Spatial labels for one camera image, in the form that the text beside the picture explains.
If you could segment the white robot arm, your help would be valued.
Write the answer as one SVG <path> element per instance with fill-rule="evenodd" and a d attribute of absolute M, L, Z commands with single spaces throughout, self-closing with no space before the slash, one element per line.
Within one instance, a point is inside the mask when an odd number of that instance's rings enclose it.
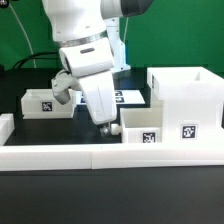
<path fill-rule="evenodd" d="M 145 13 L 154 0 L 42 0 L 63 69 L 51 80 L 56 100 L 70 101 L 79 87 L 96 125 L 117 118 L 111 69 L 114 53 L 105 21 Z"/>

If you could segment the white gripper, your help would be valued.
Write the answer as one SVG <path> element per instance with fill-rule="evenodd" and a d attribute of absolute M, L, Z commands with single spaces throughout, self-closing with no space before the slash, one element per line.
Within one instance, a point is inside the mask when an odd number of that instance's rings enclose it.
<path fill-rule="evenodd" d="M 92 121 L 100 125 L 102 136 L 111 134 L 111 122 L 117 117 L 113 76 L 110 70 L 78 79 Z"/>

